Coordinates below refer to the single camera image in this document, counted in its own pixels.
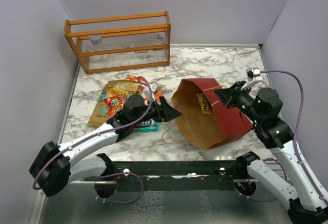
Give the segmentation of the teal Fox's candy bag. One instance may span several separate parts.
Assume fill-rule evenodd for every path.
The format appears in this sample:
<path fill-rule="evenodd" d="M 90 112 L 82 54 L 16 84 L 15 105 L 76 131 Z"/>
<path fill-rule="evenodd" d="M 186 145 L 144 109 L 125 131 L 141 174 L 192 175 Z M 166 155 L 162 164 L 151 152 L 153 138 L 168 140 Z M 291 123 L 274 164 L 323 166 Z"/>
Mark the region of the teal Fox's candy bag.
<path fill-rule="evenodd" d="M 155 132 L 159 130 L 157 122 L 153 119 L 142 121 L 135 125 L 135 132 Z"/>

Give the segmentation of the orange silver snack packet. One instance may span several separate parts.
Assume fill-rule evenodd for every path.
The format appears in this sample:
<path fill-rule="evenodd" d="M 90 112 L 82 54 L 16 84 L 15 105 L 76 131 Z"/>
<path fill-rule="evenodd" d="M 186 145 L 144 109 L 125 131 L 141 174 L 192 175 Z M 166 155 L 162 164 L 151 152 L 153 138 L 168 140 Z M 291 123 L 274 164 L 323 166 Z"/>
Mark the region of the orange silver snack packet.
<path fill-rule="evenodd" d="M 150 97 L 150 92 L 148 88 L 145 88 L 142 93 L 141 93 L 145 105 L 148 105 L 149 97 Z M 163 96 L 163 90 L 160 86 L 157 86 L 156 89 L 153 91 L 153 100 L 155 100 L 159 105 L 161 105 L 160 97 Z"/>

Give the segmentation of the red brown paper bag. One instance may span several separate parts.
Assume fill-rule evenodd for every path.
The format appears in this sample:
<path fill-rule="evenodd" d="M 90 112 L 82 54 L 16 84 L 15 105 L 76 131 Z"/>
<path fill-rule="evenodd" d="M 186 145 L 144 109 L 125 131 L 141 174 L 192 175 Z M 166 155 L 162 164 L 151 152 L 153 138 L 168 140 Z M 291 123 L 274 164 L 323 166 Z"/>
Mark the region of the red brown paper bag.
<path fill-rule="evenodd" d="M 251 121 L 238 108 L 224 107 L 215 89 L 223 89 L 213 78 L 182 79 L 171 98 L 172 106 L 182 113 L 175 119 L 175 126 L 182 138 L 174 141 L 161 140 L 165 144 L 175 144 L 186 139 L 199 149 L 206 150 L 237 141 L 253 128 Z M 204 93 L 211 108 L 211 115 L 202 114 L 197 93 Z"/>

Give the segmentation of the orange white snack packet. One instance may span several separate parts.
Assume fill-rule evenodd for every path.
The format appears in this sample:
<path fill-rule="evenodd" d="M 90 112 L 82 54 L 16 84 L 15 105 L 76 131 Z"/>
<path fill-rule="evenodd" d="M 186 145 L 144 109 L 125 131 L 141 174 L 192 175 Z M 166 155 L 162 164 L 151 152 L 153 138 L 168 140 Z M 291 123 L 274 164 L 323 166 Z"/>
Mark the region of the orange white snack packet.
<path fill-rule="evenodd" d="M 137 76 L 127 75 L 127 80 L 134 81 L 134 82 L 138 83 L 137 92 L 142 92 L 143 91 L 144 85 L 139 82 Z"/>

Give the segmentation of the red pretzel snack bag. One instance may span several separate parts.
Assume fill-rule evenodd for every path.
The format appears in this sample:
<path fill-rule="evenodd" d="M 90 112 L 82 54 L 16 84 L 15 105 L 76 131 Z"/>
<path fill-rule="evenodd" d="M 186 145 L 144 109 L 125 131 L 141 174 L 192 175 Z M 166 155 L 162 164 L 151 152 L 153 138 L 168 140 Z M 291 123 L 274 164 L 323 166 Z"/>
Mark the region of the red pretzel snack bag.
<path fill-rule="evenodd" d="M 109 117 L 113 117 L 122 110 L 126 99 L 126 96 L 122 94 L 104 99 L 104 102 L 109 106 Z"/>

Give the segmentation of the gold teal chips bag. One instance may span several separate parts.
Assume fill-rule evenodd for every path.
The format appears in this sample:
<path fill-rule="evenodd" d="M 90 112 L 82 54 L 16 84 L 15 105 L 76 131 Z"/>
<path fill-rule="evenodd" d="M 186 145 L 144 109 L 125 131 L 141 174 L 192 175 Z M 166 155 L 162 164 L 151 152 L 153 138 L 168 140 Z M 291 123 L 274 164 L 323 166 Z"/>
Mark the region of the gold teal chips bag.
<path fill-rule="evenodd" d="M 132 80 L 109 81 L 103 88 L 87 126 L 98 127 L 121 111 L 128 97 L 137 93 L 138 86 L 139 83 Z"/>

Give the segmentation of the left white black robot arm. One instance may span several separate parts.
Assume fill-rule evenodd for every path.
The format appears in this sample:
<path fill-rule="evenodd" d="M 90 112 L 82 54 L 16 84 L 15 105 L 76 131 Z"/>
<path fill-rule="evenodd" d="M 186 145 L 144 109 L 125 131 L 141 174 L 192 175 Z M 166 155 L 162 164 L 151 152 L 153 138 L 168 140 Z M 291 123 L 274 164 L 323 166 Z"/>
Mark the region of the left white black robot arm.
<path fill-rule="evenodd" d="M 180 116 L 163 97 L 160 103 L 149 101 L 146 105 L 140 95 L 134 94 L 121 111 L 94 131 L 60 145 L 52 141 L 44 144 L 29 169 L 34 179 L 32 188 L 53 196 L 69 183 L 75 165 L 93 152 L 128 137 L 136 124 L 148 120 L 169 122 Z"/>

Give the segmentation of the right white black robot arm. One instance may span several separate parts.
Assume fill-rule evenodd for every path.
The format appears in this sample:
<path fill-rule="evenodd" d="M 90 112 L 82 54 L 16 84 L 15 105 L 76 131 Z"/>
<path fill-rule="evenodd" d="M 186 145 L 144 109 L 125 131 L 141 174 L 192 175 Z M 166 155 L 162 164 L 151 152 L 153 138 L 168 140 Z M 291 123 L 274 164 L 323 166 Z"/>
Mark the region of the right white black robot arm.
<path fill-rule="evenodd" d="M 238 108 L 253 122 L 259 140 L 270 150 L 287 173 L 282 179 L 264 161 L 242 161 L 235 166 L 240 178 L 252 178 L 263 184 L 287 209 L 292 223 L 324 223 L 327 221 L 327 190 L 315 176 L 301 154 L 289 125 L 279 113 L 282 101 L 276 90 L 262 88 L 255 98 L 249 95 L 247 82 L 236 82 L 214 92 L 226 108 Z"/>

